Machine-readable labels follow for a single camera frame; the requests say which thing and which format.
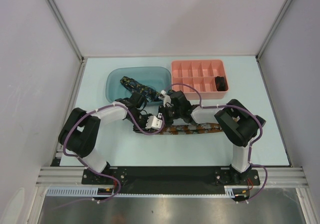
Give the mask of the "orange floral tie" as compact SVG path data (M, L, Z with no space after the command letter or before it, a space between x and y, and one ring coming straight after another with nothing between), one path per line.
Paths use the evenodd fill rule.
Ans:
M216 123L203 123L196 125L175 125L164 127L158 135L191 135L223 132L221 126Z

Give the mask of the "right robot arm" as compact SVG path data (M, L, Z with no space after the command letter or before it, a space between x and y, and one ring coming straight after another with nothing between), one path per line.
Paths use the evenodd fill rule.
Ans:
M165 127L162 134L205 134L223 132L233 144L230 180L243 184L251 170L252 144L262 136L266 120L253 115L237 99L226 105L193 105L182 91L161 91L159 106Z

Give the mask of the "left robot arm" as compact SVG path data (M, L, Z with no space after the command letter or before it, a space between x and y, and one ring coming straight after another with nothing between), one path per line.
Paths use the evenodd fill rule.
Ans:
M74 108L65 122L58 142L63 146L66 156L75 157L86 167L94 170L93 178L101 184L110 179L110 164L99 154L96 141L100 127L118 120L129 120L138 125L138 130L146 131L149 114L141 114L141 106L147 105L147 99L134 92L129 98L120 98L107 106L93 111Z

